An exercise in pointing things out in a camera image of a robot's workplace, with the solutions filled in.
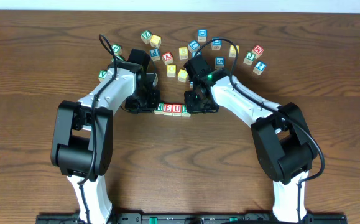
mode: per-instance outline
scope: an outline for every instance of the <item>wooden table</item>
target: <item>wooden table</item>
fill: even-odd
[[[48,11],[0,11],[0,223],[78,209],[50,150],[59,103],[89,93],[110,62],[99,33],[127,58],[151,48],[140,38],[149,29],[182,67],[178,48],[201,28],[240,45],[235,75],[248,88],[301,107],[326,157],[324,175],[307,184],[307,209],[360,223],[360,15]],[[265,48],[261,76],[242,63],[256,44]],[[227,43],[203,51],[212,66],[224,56],[229,68],[228,53]],[[157,65],[162,99],[183,102],[188,84]],[[316,159],[311,173],[319,166]],[[106,179],[116,208],[145,213],[243,213],[274,202],[250,128],[225,108],[191,118],[119,110]]]

